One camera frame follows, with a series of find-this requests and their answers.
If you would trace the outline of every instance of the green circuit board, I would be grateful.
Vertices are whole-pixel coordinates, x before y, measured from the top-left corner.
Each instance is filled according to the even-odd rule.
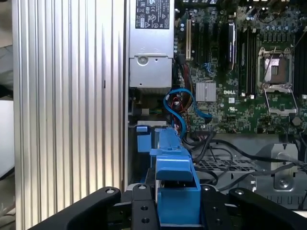
[[[262,36],[268,33],[268,26],[272,27],[286,27],[296,25],[298,17],[295,9],[289,9],[285,17],[280,17],[270,24],[261,23],[257,20],[246,20],[246,9],[238,8],[234,22],[237,28],[244,28],[250,26],[251,28],[258,29],[257,37],[257,50],[264,47],[266,50],[285,50],[293,47],[295,44],[294,36],[288,32],[289,37],[284,41],[281,38],[273,38],[273,41],[263,42]],[[194,22],[199,23],[200,27],[204,23],[209,24],[209,31],[213,33],[213,24],[217,23],[219,26],[227,22],[228,18],[223,12],[218,11],[216,8],[211,7],[205,10],[197,9],[189,11],[180,19],[180,23],[184,23],[187,18],[192,18]],[[185,44],[178,44],[178,53],[184,53]],[[215,81],[216,82],[216,101],[197,103],[198,108],[213,115],[212,122],[205,124],[205,121],[198,117],[193,109],[193,106],[188,110],[188,120],[190,131],[208,130],[218,123],[224,123],[217,129],[220,133],[264,133],[272,125],[283,126],[289,133],[296,132],[297,128],[305,129],[307,127],[307,101],[302,98],[293,98],[291,93],[270,93],[268,94],[268,101],[272,109],[293,109],[298,108],[297,114],[291,115],[275,115],[269,113],[268,103],[263,90],[256,90],[257,95],[252,99],[248,96],[240,95],[239,77],[242,77],[240,72],[240,61],[237,58],[235,67],[231,71],[223,71],[219,69],[218,55],[219,43],[216,41],[210,42],[209,61],[210,70],[204,69],[201,65],[196,64],[193,59],[189,61],[190,74],[194,87],[198,82]],[[290,60],[292,64],[295,62],[294,58]],[[288,73],[292,77],[294,69]],[[302,123],[298,126],[291,125],[291,120],[294,116],[299,117]]]

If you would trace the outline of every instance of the regulatory label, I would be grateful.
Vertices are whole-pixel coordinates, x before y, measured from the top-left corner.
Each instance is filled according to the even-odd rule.
[[[136,29],[169,29],[170,0],[136,0]]]

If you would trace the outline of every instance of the corrugated metal panel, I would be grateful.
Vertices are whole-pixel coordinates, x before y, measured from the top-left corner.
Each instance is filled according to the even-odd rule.
[[[216,82],[206,81],[196,83],[197,102],[216,102]]]
[[[14,0],[17,229],[121,187],[124,0]]]

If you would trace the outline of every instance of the metal grille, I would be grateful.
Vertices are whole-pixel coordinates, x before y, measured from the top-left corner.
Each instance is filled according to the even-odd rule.
[[[209,158],[206,161],[200,161],[199,165],[201,168],[211,170],[211,171],[223,171],[227,165],[230,164],[230,160],[222,160],[220,158],[216,158],[214,161],[213,158]],[[232,172],[249,172],[256,170],[257,166],[253,161],[234,161],[229,169]]]

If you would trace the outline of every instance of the black cable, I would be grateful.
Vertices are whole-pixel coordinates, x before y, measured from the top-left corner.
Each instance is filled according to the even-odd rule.
[[[299,138],[300,138],[301,143],[303,143],[303,145],[304,145],[304,147],[305,147],[305,152],[304,152],[304,160],[305,160],[305,158],[306,158],[307,144],[306,144],[306,142],[305,142],[305,140],[304,140],[304,138],[303,138],[303,133],[304,133],[304,131],[299,132]]]
[[[193,161],[194,161],[196,164],[198,164],[198,163],[202,160],[202,158],[204,157],[204,155],[205,155],[205,153],[206,153],[206,151],[207,151],[207,148],[209,147],[210,142],[211,142],[211,140],[215,137],[215,135],[216,135],[216,132],[214,132],[214,131],[212,130],[212,132],[210,133],[210,135],[206,138],[206,143],[203,145],[203,148],[202,148],[200,154],[199,154],[197,157],[193,158]]]
[[[267,176],[267,175],[273,175],[273,174],[276,174],[280,171],[283,171],[283,170],[286,170],[286,169],[290,169],[292,168],[293,166],[295,166],[295,164],[293,163],[290,163],[290,164],[287,164],[287,165],[284,165],[284,166],[281,166],[275,170],[272,170],[272,171],[256,171],[256,172],[249,172],[249,173],[246,173],[244,174],[243,176],[239,177],[238,179],[236,179],[235,181],[233,181],[232,183],[230,183],[229,185],[226,185],[222,188],[219,188],[219,192],[222,192],[222,191],[225,191],[227,189],[231,189],[233,186],[235,186],[236,184],[238,184],[239,182],[243,181],[245,178],[247,178],[249,175],[252,175],[252,176]]]
[[[218,178],[220,179],[221,177],[223,177],[229,171],[231,165],[234,163],[234,156],[232,155],[232,153],[228,149],[224,149],[224,148],[210,148],[210,149],[212,149],[212,150],[223,150],[230,155],[230,163],[227,165],[225,170],[220,175],[218,175]]]
[[[281,126],[281,125],[270,125],[266,130],[266,132],[268,132],[268,129],[269,128],[272,128],[272,127],[274,127],[274,128],[280,128],[282,131],[283,131],[283,133],[285,134],[285,139],[286,139],[286,143],[289,143],[289,135],[288,135],[288,132],[287,132],[287,130],[283,127],[283,126]]]
[[[298,210],[304,210],[304,204],[305,204],[306,198],[307,198],[307,189],[305,190],[305,196],[302,199],[302,202],[298,206]]]
[[[291,162],[294,163],[296,165],[300,165],[299,161],[293,160],[293,161],[288,161],[288,160],[282,160],[282,159],[274,159],[274,158],[269,158],[269,157],[259,157],[259,156],[253,156],[253,155],[249,155],[246,152],[242,151],[241,149],[239,149],[237,146],[231,144],[228,141],[225,140],[220,140],[220,139],[212,139],[211,143],[221,143],[224,144],[232,149],[234,149],[235,151],[237,151],[238,153],[240,153],[242,156],[250,158],[252,160],[257,160],[257,161],[264,161],[264,162]]]
[[[197,166],[195,166],[194,169],[195,169],[195,171],[197,171],[197,172],[207,173],[207,174],[211,175],[211,176],[214,178],[214,180],[210,180],[211,183],[212,183],[213,181],[215,181],[215,182],[212,183],[211,185],[217,185],[217,183],[218,183],[218,181],[219,181],[219,178],[218,178],[218,176],[217,176],[214,172],[212,172],[211,170],[199,168],[199,167],[197,167]]]

